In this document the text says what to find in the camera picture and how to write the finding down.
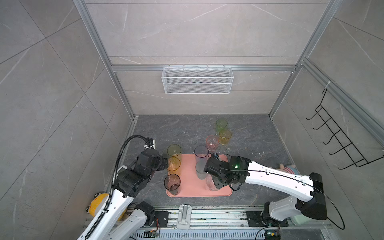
yellow glass cup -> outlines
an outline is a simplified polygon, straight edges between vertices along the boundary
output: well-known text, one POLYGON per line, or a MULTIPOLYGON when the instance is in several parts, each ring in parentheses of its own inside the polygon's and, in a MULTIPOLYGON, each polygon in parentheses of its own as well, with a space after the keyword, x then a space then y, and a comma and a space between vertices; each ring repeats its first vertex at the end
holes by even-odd
POLYGON ((177 157, 170 157, 168 159, 168 174, 176 174, 180 176, 180 165, 180 159, 178 159, 177 157))
POLYGON ((219 133, 219 142, 223 145, 229 143, 229 140, 231 139, 232 137, 232 133, 227 130, 227 129, 223 129, 220 131, 219 133))

pink tray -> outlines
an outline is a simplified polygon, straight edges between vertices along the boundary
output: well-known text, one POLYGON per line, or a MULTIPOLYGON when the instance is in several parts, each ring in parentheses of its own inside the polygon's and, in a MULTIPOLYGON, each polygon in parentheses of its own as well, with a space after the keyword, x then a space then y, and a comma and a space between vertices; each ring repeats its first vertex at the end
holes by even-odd
MULTIPOLYGON (((225 155, 220 155, 220 159, 228 162, 225 155)), ((180 187, 177 195, 172 195, 166 190, 170 197, 227 197, 231 196, 232 190, 225 186, 217 191, 209 190, 205 179, 201 180, 196 175, 196 160, 194 154, 182 154, 180 165, 180 187)))

mesh basket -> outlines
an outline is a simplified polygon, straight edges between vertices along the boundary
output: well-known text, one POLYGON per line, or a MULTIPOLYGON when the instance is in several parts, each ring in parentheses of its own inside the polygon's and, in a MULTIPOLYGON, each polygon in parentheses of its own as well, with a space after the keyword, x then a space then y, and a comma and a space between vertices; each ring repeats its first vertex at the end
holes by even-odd
POLYGON ((166 94, 229 93, 230 67, 168 67, 161 76, 166 94))

glass cup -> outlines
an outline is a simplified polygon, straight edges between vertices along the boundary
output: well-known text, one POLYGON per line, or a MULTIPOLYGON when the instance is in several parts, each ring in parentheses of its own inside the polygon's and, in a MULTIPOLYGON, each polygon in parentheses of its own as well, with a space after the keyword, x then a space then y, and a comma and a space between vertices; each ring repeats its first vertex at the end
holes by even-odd
POLYGON ((172 144, 168 147, 167 153, 171 157, 177 157, 178 155, 181 154, 181 147, 177 144, 172 144))
POLYGON ((169 174, 180 175, 180 160, 177 157, 170 157, 167 170, 169 174))
POLYGON ((210 151, 210 152, 215 151, 217 146, 218 146, 218 136, 209 135, 207 137, 207 148, 208 148, 208 151, 210 151))
POLYGON ((180 177, 176 174, 170 174, 164 179, 164 186, 172 195, 179 193, 180 183, 180 177))
POLYGON ((208 160, 208 148, 204 145, 199 145, 195 148, 196 163, 200 161, 206 162, 208 160))
POLYGON ((229 143, 229 140, 232 137, 232 133, 227 129, 223 129, 220 131, 219 136, 219 142, 224 145, 229 143))
POLYGON ((220 118, 216 120, 216 131, 220 132, 223 129, 226 129, 228 126, 228 122, 225 118, 220 118))
POLYGON ((211 191, 219 190, 216 188, 215 183, 214 183, 212 176, 210 174, 208 174, 207 178, 205 179, 205 182, 207 183, 209 190, 211 190, 211 191))
POLYGON ((208 175, 208 173, 204 172, 205 164, 205 161, 199 161, 196 163, 196 175, 201 180, 204 180, 208 175))

dark marble table surface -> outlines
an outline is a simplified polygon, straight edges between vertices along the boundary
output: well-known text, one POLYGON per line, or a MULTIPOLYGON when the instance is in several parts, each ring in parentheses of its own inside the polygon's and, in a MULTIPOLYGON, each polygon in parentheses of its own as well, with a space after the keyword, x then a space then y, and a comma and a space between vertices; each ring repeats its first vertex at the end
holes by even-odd
MULTIPOLYGON (((272 168, 278 168, 280 163, 291 164, 268 115, 140 115, 134 134, 154 138, 161 154, 171 144, 180 145, 183 154, 193 154, 197 145, 205 144, 208 135, 217 134, 215 122, 219 118, 227 119, 232 138, 227 145, 219 145, 217 152, 247 157, 272 168)), ((125 165, 132 165, 144 149, 143 145, 141 139, 130 142, 125 165)), ((163 184, 166 176, 166 170, 157 171, 134 202, 146 201, 152 206, 263 205, 288 196, 268 187, 243 184, 229 197, 169 197, 163 184)))

